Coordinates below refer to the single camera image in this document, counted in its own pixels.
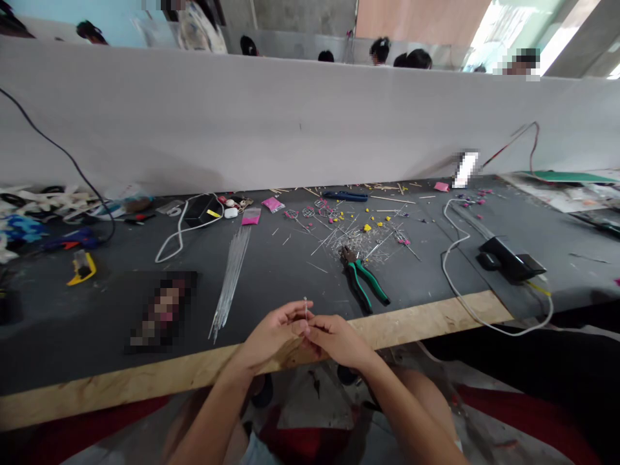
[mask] person's left hand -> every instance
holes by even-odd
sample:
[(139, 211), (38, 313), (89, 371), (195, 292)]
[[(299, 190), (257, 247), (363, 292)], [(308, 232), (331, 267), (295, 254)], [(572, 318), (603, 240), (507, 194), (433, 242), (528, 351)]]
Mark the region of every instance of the person's left hand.
[[(308, 308), (314, 303), (308, 300)], [(308, 319), (314, 318), (308, 311)], [(272, 310), (256, 326), (231, 360), (231, 365), (255, 375), (280, 348), (308, 332), (305, 301), (289, 302)]]

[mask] gray table surface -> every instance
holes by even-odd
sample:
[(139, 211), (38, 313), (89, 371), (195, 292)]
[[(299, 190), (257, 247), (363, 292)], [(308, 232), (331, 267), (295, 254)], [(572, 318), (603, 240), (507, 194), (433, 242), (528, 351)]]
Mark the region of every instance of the gray table surface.
[[(390, 213), (375, 210), (407, 205), (403, 211), (410, 217), (393, 218), (391, 223), (402, 223), (401, 229), (409, 236), (411, 247), (421, 262), (395, 240), (388, 240), (378, 248), (367, 266), (378, 278), (391, 304), (384, 307), (372, 292), (368, 292), (375, 313), (454, 297), (441, 271), (441, 256), (457, 235), (443, 217), (442, 209), (448, 199), (461, 191), (435, 191), (432, 189), (435, 181), (416, 181), (422, 187), (405, 181), (403, 185), (409, 190), (404, 196), (397, 191), (328, 187), (332, 191), (345, 189), (416, 202), (412, 205), (371, 198), (367, 203), (345, 203), (337, 207), (346, 212), (345, 217), (349, 219), (339, 225), (349, 227), (351, 214), (359, 214), (354, 228), (365, 223), (373, 226), (364, 238), (363, 248), (368, 250), (388, 233), (386, 227), (378, 228), (369, 217), (373, 215), (380, 221)], [(620, 298), (620, 287), (614, 282), (620, 278), (618, 240), (555, 211), (495, 177), (477, 178), (463, 193), (472, 195), (479, 189), (493, 189), (504, 198), (487, 195), (486, 204), (473, 206), (471, 213), (481, 214), (483, 224), (493, 233), (509, 236), (512, 243), (521, 246), (547, 268), (556, 311)], [(257, 206), (272, 195), (270, 191), (247, 193)], [(423, 196), (435, 197), (419, 199)], [(169, 200), (157, 199), (157, 204)], [(287, 208), (301, 212), (317, 197), (298, 189), (282, 194), (279, 200)], [(14, 275), (7, 284), (19, 293), (23, 319), (0, 326), (0, 360), (3, 363), (0, 395), (237, 344), (245, 340), (267, 312), (304, 296), (314, 301), (316, 314), (337, 313), (346, 319), (362, 317), (364, 314), (349, 290), (336, 251), (322, 247), (311, 255), (319, 244), (316, 238), (304, 234), (301, 227), (282, 212), (271, 214), (265, 207), (261, 209), (260, 223), (251, 226), (228, 323), (215, 346), (207, 335), (222, 288), (229, 244), (241, 225), (240, 217), (222, 219), (184, 234), (183, 251), (161, 264), (154, 262), (155, 255), (166, 237), (176, 230), (178, 218), (158, 214), (143, 227), (117, 223), (113, 240), (93, 252), (98, 266), (96, 276), (74, 287), (66, 285), (73, 274), (72, 251), (25, 259), (14, 265)], [(448, 214), (471, 234), (469, 240), (450, 254), (448, 262), (448, 271), (462, 294), (493, 289), (515, 318), (547, 312), (544, 297), (529, 286), (509, 284), (498, 272), (481, 269), (475, 257), (484, 239), (450, 209)], [(303, 219), (301, 215), (300, 219), (305, 224), (312, 222), (312, 233), (321, 240), (331, 233), (316, 221)], [(108, 228), (109, 223), (95, 226), (101, 234)], [(72, 228), (53, 229), (58, 234), (65, 230)], [(577, 258), (569, 253), (602, 258), (611, 264)], [(124, 355), (123, 346), (129, 331), (139, 322), (143, 306), (152, 296), (161, 272), (174, 270), (199, 273), (196, 296), (181, 325), (183, 332), (178, 343), (162, 353)]]

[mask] person's right hand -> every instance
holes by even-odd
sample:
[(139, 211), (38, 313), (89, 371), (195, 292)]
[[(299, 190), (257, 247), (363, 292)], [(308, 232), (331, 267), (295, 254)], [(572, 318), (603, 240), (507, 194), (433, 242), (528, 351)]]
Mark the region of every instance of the person's right hand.
[(308, 321), (305, 337), (340, 365), (359, 371), (371, 363), (375, 352), (340, 315), (319, 315)]

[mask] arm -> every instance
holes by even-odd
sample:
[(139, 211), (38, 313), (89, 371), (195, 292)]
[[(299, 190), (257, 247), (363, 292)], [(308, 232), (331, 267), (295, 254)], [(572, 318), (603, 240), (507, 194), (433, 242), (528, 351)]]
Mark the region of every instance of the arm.
[(318, 316), (309, 324), (307, 338), (315, 348), (366, 378), (408, 458), (424, 465), (467, 464), (446, 432), (342, 317)]
[[(308, 308), (313, 303), (308, 301)], [(254, 376), (288, 341), (307, 332), (305, 303), (289, 302), (270, 312), (235, 352), (211, 389), (196, 420), (168, 465), (219, 465)]]

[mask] small plastic bag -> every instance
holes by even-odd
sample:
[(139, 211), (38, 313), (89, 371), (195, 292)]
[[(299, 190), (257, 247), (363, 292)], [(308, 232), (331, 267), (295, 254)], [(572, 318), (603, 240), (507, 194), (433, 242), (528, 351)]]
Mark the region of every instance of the small plastic bag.
[(259, 219), (260, 208), (253, 207), (250, 209), (245, 209), (245, 211), (243, 212), (243, 219), (241, 220), (241, 225), (258, 224)]
[(280, 200), (275, 197), (269, 197), (267, 200), (261, 202), (264, 206), (266, 206), (270, 212), (275, 213), (276, 211), (280, 211), (284, 208), (284, 204), (280, 202)]

